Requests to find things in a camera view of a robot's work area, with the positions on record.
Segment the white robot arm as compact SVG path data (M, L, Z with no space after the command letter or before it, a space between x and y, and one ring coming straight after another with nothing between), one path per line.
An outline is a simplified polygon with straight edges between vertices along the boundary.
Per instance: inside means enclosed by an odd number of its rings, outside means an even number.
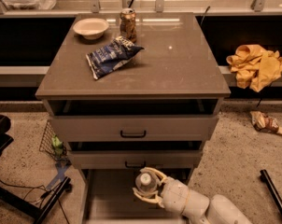
M209 199L155 168L140 170L133 192L143 202L186 217L190 224L252 224L225 196Z

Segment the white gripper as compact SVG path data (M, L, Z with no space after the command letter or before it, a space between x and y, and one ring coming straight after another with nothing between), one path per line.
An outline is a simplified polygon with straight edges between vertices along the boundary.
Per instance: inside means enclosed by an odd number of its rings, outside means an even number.
M153 183L160 185L167 178L163 172L151 167L145 167L140 172L140 181L143 185ZM166 211L181 215L186 206L189 188L177 179L168 178L163 185L161 196L158 195L158 191L145 193L137 188L133 188L133 193L145 203L157 204Z

